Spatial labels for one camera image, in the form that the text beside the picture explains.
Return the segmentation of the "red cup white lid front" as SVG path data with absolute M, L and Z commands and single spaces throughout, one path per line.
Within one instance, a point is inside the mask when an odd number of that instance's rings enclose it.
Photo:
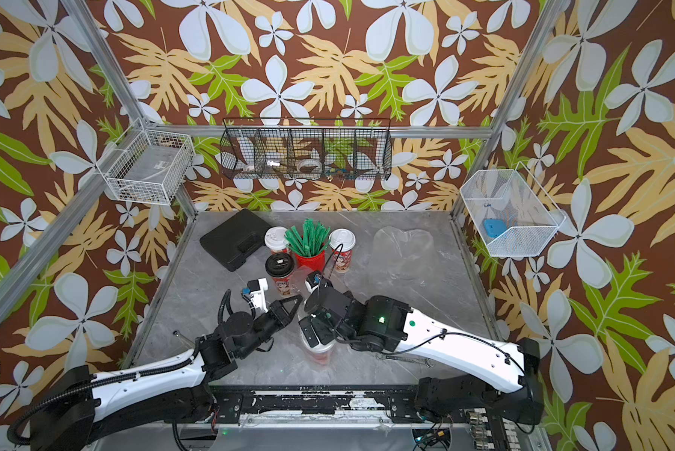
M 327 366 L 330 363 L 332 353 L 335 347 L 335 341 L 327 345 L 318 343 L 315 347 L 310 347 L 307 339 L 300 334 L 303 351 L 309 360 L 317 365 Z

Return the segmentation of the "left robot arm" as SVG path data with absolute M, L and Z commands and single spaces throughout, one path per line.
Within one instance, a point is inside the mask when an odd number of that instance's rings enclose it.
M 289 326 L 302 301 L 274 301 L 261 315 L 238 311 L 193 349 L 150 365 L 95 374 L 73 368 L 8 427 L 7 438 L 31 450 L 81 450 L 128 428 L 204 419 L 215 404 L 210 384 Z

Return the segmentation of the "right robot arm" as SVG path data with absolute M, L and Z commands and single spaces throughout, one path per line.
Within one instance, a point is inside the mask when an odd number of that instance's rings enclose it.
M 544 413 L 536 340 L 483 338 L 436 321 L 386 296 L 365 302 L 329 280 L 310 282 L 300 327 L 309 347 L 339 343 L 385 358 L 417 356 L 459 370 L 450 379 L 423 378 L 414 405 L 432 416 L 485 408 L 514 423 L 536 426 Z

